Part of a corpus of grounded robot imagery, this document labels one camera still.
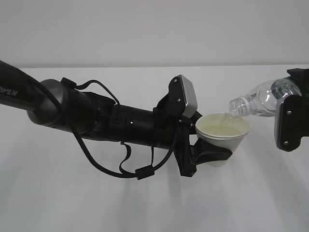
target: white wall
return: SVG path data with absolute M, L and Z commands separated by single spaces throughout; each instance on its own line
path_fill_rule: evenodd
M 177 74 L 189 78 L 202 114 L 226 112 L 228 101 L 295 66 L 25 69 L 38 80 L 65 76 L 105 83 L 125 105 L 151 110 Z M 93 91 L 104 93 L 99 87 Z M 26 112 L 1 106 L 0 230 L 2 232 L 306 232 L 309 229 L 308 139 L 285 153 L 273 138 L 273 118 L 252 130 L 221 168 L 197 167 L 180 177 L 174 157 L 155 176 L 137 181 L 93 168 L 70 133 L 31 124 Z M 117 170 L 125 149 L 87 141 L 104 166 Z M 133 145 L 131 171 L 150 162 Z M 155 151 L 155 162 L 165 155 Z
M 2 0 L 19 67 L 309 64 L 308 0 Z

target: cylindrical joint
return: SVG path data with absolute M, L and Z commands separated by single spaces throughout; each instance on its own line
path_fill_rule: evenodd
M 98 110 L 95 101 L 85 93 L 67 88 L 57 80 L 48 79 L 41 83 L 56 97 L 79 133 L 86 133 L 94 128 Z M 40 107 L 27 113 L 36 124 L 71 132 L 63 115 L 47 97 L 42 100 Z

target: bottle neck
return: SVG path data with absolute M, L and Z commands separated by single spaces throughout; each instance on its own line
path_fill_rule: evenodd
M 230 101 L 229 109 L 232 117 L 245 117 L 251 114 L 249 99 L 244 96 Z

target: cup rim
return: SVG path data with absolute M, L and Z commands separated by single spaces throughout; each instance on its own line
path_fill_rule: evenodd
M 215 113 L 215 114 L 209 114 L 209 115 L 204 115 L 202 117 L 200 117 L 197 122 L 195 123 L 195 129 L 201 134 L 201 135 L 204 135 L 205 137 L 207 138 L 212 138 L 212 139 L 216 139 L 216 140 L 228 140 L 228 139 L 238 139 L 238 138 L 243 138 L 245 137 L 249 132 L 250 132 L 250 129 L 251 129 L 251 123 L 245 119 L 242 118 L 242 120 L 244 120 L 244 122 L 246 124 L 249 125 L 249 128 L 248 130 L 245 132 L 245 133 L 242 133 L 242 134 L 237 134 L 237 135 L 214 135 L 214 134 L 210 134 L 210 133 L 205 133 L 205 132 L 202 132 L 201 130 L 199 130 L 197 128 L 197 123 L 198 121 L 200 121 L 203 117 L 207 117 L 207 116 L 210 116 L 210 115 L 223 115 L 225 113 Z

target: black cable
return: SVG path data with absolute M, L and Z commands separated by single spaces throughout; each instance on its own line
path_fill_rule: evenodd
M 95 167 L 97 168 L 98 170 L 100 170 L 101 172 L 105 173 L 105 174 L 108 174 L 108 175 L 111 175 L 111 176 L 114 176 L 114 177 L 118 177 L 118 178 L 135 178 L 137 177 L 136 174 L 134 173 L 129 173 L 127 172 L 126 174 L 121 174 L 121 173 L 117 173 L 117 172 L 113 172 L 109 169 L 106 169 L 104 168 L 103 166 L 101 166 L 99 163 L 97 163 L 95 161 L 95 159 L 91 156 L 89 150 L 87 149 L 85 143 L 83 142 L 79 132 L 77 131 L 75 125 L 73 124 L 73 122 L 71 121 L 69 115 L 65 112 L 65 110 L 63 109 L 62 105 L 58 102 L 58 100 L 55 98 L 55 96 L 45 87 L 43 86 L 40 82 L 38 82 L 36 79 L 34 79 L 33 77 L 31 76 L 28 76 L 28 79 L 29 81 L 36 87 L 38 88 L 43 94 L 45 94 L 48 99 L 55 105 L 55 107 L 57 108 L 57 110 L 59 112 L 62 113 L 62 115 L 64 116 L 64 119 L 66 121 L 66 123 L 68 124 L 68 126 L 70 127 L 75 139 L 77 140 L 79 146 L 81 147 L 82 151 L 84 152 L 84 154 L 86 155 L 87 159 L 89 160 L 89 162 Z M 97 83 L 99 85 L 101 85 L 101 83 L 98 81 L 89 81 L 89 82 L 86 82 L 85 84 L 83 84 L 82 86 L 86 85 L 88 83 L 91 84 L 91 83 Z M 119 104 L 119 101 L 116 100 L 117 98 L 106 88 L 107 92 L 113 97 L 115 98 L 115 101 Z M 154 170 L 158 170 L 160 167 L 162 167 L 166 161 L 170 158 L 173 150 L 174 150 L 174 147 L 176 145 L 176 141 L 177 141 L 177 133 L 178 133 L 178 127 L 179 127 L 179 124 L 178 124 L 178 121 L 176 121 L 175 123 L 175 127 L 174 127 L 174 136 L 173 136 L 173 141 L 172 141 L 172 144 L 169 148 L 169 151 L 168 153 L 166 154 L 166 156 L 163 158 L 163 160 L 161 160 L 161 162 L 159 162 L 155 167 L 154 167 Z
M 126 157 L 123 161 L 121 161 L 121 163 L 119 165 L 119 171 L 123 174 L 134 174 L 134 173 L 128 172 L 128 171 L 126 171 L 122 168 L 122 164 L 131 157 L 131 147 L 128 144 L 125 144 L 123 142 L 121 143 L 121 145 L 126 146 Z
M 91 83 L 96 83 L 98 85 L 100 85 L 103 89 L 105 89 L 106 92 L 109 93 L 109 95 L 111 95 L 111 97 L 115 100 L 115 102 L 117 102 L 117 112 L 116 112 L 116 115 L 119 114 L 119 110 L 120 110 L 120 102 L 119 100 L 115 97 L 115 95 L 113 95 L 113 93 L 105 86 L 103 85 L 100 81 L 97 81 L 97 80 L 90 80 L 90 81 L 87 81 L 85 82 L 84 84 L 80 85 L 80 86 L 75 86 L 75 89 L 78 89 L 78 90 L 83 90 L 85 88 L 87 88 Z
M 161 168 L 166 161 L 168 161 L 168 159 L 170 158 L 172 152 L 174 151 L 174 147 L 176 145 L 177 142 L 177 134 L 178 134 L 178 128 L 179 128 L 179 123 L 178 123 L 178 119 L 175 120 L 175 127 L 174 127 L 174 137 L 173 137 L 173 142 L 169 147 L 169 151 L 166 154 L 166 156 L 161 160 L 161 162 L 159 162 L 155 167 L 154 170 L 158 170 L 159 168 Z
M 155 148 L 151 146 L 151 166 L 154 164 Z

